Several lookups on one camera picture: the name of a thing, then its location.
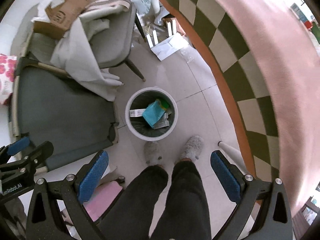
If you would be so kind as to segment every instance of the blue gripper pad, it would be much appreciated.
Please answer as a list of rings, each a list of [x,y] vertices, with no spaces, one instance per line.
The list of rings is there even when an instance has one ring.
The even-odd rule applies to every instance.
[[[8,147],[7,150],[7,155],[9,156],[14,156],[18,152],[21,152],[25,148],[27,148],[30,144],[30,139],[29,137],[23,137],[19,141],[14,142]]]
[[[241,200],[240,185],[216,152],[212,152],[210,163],[230,201],[239,204]]]
[[[83,204],[84,202],[90,200],[103,173],[108,167],[108,164],[108,153],[106,151],[103,151],[79,185],[78,201],[80,202],[80,204]]]

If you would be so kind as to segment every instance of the chair leg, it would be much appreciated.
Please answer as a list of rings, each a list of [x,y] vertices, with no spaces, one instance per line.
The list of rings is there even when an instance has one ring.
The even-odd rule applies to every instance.
[[[136,24],[137,28],[138,28],[138,31],[140,32],[144,42],[147,42],[147,38],[146,38],[146,35],[144,34],[144,31],[143,31],[143,28],[141,26],[141,23],[139,21],[139,18],[138,18],[138,15],[136,14],[136,17],[134,19],[134,23]]]
[[[143,82],[146,81],[144,76],[141,74],[140,70],[138,70],[138,68],[135,66],[135,64],[133,64],[133,62],[129,58],[127,58],[124,62],[139,78],[142,79]]]

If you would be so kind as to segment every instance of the gray chair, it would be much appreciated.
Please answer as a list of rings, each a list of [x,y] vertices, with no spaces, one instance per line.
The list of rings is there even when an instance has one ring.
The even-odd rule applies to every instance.
[[[51,171],[117,143],[113,102],[24,57],[19,59],[15,76],[13,115],[17,116],[19,137],[28,136],[32,142],[22,157],[50,141],[54,152],[43,165]]]
[[[92,37],[90,40],[91,49],[101,69],[116,67],[125,63],[139,78],[146,81],[128,57],[131,50],[134,24],[136,24],[144,41],[147,39],[138,19],[134,3],[130,0],[126,1],[131,3],[129,10],[106,17],[110,20],[110,26]]]

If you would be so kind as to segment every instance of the cardboard box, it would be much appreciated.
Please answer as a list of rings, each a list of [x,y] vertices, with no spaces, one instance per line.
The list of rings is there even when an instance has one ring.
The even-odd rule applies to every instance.
[[[54,8],[49,5],[45,12],[50,22],[35,21],[33,31],[59,40],[89,3],[90,0],[64,0]]]

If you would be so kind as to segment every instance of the white sheet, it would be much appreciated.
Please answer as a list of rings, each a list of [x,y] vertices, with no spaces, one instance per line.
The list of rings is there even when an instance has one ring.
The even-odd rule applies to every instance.
[[[65,69],[79,84],[108,101],[115,100],[116,88],[123,85],[108,69],[101,72],[79,18],[57,44],[51,63]]]
[[[99,68],[87,39],[88,23],[90,20],[127,10],[129,6],[130,3],[122,0],[90,6],[73,22],[70,31],[58,42],[51,57],[51,64],[66,70],[79,84],[108,101],[115,100],[116,89],[123,83],[118,76],[110,74],[108,69]]]

